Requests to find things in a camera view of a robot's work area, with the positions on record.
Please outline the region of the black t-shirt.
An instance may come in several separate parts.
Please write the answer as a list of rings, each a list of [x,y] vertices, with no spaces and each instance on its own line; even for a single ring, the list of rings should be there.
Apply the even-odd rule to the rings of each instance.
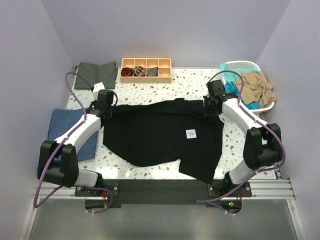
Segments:
[[[177,98],[117,105],[104,123],[103,145],[136,167],[180,160],[178,171],[211,184],[222,155],[224,123],[202,100]]]

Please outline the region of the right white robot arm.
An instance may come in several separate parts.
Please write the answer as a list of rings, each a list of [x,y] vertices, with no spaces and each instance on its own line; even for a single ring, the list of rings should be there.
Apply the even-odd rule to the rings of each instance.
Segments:
[[[234,93],[227,93],[221,80],[209,81],[206,86],[208,95],[204,97],[204,106],[207,113],[226,115],[245,136],[242,161],[223,179],[223,192],[233,197],[256,173],[283,162],[281,129],[276,123],[268,124],[248,110]]]

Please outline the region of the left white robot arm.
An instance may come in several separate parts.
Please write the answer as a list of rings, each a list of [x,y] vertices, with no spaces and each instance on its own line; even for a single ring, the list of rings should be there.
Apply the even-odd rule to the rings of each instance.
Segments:
[[[101,174],[79,169],[77,153],[104,126],[104,121],[111,118],[112,107],[118,103],[118,96],[107,89],[94,94],[94,101],[72,128],[55,140],[45,140],[41,144],[37,167],[39,186],[42,182],[48,182],[68,188],[86,187],[92,196],[99,196],[103,192]]]

